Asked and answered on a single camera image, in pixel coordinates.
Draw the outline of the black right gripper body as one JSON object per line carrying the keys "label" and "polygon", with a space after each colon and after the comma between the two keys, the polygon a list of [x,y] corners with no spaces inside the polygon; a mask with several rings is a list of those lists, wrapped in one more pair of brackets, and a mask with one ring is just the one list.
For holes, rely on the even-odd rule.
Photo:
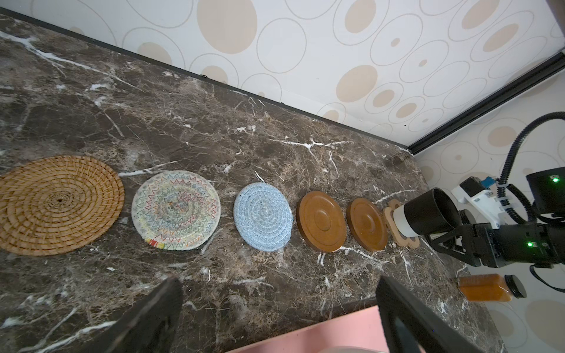
{"label": "black right gripper body", "polygon": [[529,263],[550,269],[564,263],[563,227],[528,223],[494,229],[489,223],[475,223],[469,210],[461,210],[459,215],[459,227],[425,237],[432,249],[473,267]]}

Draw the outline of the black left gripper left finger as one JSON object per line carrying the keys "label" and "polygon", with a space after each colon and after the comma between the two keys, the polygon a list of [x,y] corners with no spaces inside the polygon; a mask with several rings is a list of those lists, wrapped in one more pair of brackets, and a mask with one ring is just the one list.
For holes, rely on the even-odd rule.
{"label": "black left gripper left finger", "polygon": [[80,351],[169,352],[182,304],[182,284],[170,276]]}

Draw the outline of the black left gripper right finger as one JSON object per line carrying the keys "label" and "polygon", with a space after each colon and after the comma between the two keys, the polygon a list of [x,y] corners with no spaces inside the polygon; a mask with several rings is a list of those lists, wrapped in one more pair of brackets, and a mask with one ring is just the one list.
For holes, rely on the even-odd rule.
{"label": "black left gripper right finger", "polygon": [[390,352],[479,352],[395,279],[382,276],[375,291]]}

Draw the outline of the black mug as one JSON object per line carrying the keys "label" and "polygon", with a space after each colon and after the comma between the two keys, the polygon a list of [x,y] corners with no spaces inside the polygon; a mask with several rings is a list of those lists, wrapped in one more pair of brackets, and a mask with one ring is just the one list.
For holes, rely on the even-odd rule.
{"label": "black mug", "polygon": [[446,233],[462,225],[454,202],[440,188],[430,189],[397,208],[393,220],[406,238]]}

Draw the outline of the brown paw shaped coaster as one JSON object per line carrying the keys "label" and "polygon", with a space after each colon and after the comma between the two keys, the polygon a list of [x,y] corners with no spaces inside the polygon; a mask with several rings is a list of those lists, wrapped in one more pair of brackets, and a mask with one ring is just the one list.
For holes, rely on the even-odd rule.
{"label": "brown paw shaped coaster", "polygon": [[393,213],[394,211],[401,207],[402,203],[397,199],[392,199],[388,202],[388,207],[383,210],[385,216],[385,222],[388,229],[391,231],[394,242],[399,247],[406,247],[409,249],[417,249],[420,247],[419,238],[407,238],[405,237],[397,228],[394,222]]}

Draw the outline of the brown wooden coaster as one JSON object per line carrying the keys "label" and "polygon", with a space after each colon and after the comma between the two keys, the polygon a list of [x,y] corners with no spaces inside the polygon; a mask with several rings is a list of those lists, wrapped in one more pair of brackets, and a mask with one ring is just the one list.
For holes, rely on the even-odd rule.
{"label": "brown wooden coaster", "polygon": [[306,243],[321,252],[335,252],[344,245],[347,225],[336,203],[322,191],[311,191],[297,205],[297,225]]}
{"label": "brown wooden coaster", "polygon": [[365,250],[384,250],[388,234],[382,213],[367,199],[354,199],[347,208],[347,224],[354,239]]}

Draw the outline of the light grey woven coaster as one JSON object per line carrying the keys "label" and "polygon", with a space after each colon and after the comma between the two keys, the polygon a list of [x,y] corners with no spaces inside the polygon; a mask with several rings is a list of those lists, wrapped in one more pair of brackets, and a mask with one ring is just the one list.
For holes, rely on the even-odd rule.
{"label": "light grey woven coaster", "polygon": [[185,251],[200,247],[213,235],[221,203],[213,185],[189,171],[165,171],[136,191],[132,223],[151,247]]}

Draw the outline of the woven tan round coaster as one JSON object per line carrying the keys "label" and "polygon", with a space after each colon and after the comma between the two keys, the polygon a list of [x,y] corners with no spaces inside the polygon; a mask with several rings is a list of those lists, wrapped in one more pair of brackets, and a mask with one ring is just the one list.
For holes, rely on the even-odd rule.
{"label": "woven tan round coaster", "polygon": [[74,251],[113,226],[124,200],[119,175],[92,157],[19,166],[1,176],[1,248],[29,256]]}

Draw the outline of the blue grey round coaster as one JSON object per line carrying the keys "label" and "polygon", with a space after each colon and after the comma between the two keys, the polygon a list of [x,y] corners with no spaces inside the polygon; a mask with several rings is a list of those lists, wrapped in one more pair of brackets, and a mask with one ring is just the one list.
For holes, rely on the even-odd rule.
{"label": "blue grey round coaster", "polygon": [[285,196],[272,185],[256,182],[243,188],[233,217],[240,236],[254,249],[275,252],[290,241],[294,216]]}

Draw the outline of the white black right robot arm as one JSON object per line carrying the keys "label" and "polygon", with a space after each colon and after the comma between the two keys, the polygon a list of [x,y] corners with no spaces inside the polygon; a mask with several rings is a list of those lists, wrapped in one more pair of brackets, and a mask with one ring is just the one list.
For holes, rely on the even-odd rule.
{"label": "white black right robot arm", "polygon": [[454,188],[459,202],[474,207],[487,221],[477,224],[470,213],[461,211],[456,228],[443,235],[425,235],[431,248],[474,267],[527,263],[532,276],[546,285],[537,269],[564,263],[564,168],[527,175],[532,200],[509,177],[528,135],[545,123],[562,120],[562,112],[535,119],[511,145],[500,176],[470,176]]}

